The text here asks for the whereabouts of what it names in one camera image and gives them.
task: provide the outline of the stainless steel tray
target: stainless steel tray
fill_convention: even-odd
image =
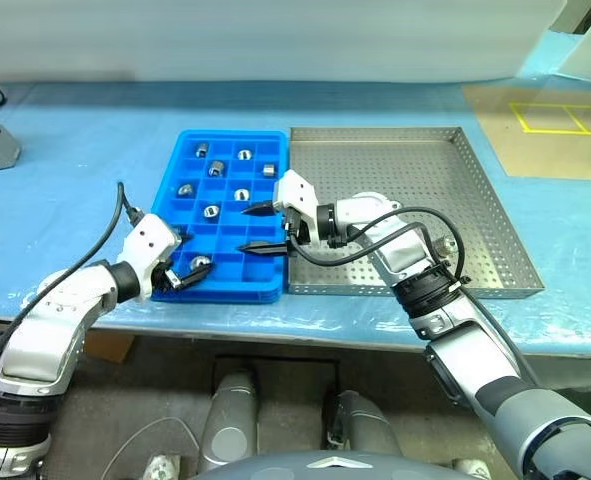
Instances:
[[[321,203],[375,191],[444,212],[464,238],[464,273],[482,298],[523,298],[544,289],[461,128],[294,128],[290,167],[315,186]],[[425,223],[433,239],[448,233],[429,215],[403,218]],[[330,259],[357,250],[311,252]],[[291,293],[391,294],[367,258],[334,268],[291,258],[288,280]]]

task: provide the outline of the cardboard sheet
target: cardboard sheet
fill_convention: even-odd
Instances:
[[[462,89],[508,175],[591,180],[591,92]]]

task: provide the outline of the white wall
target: white wall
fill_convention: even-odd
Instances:
[[[0,80],[515,74],[565,0],[0,0]]]

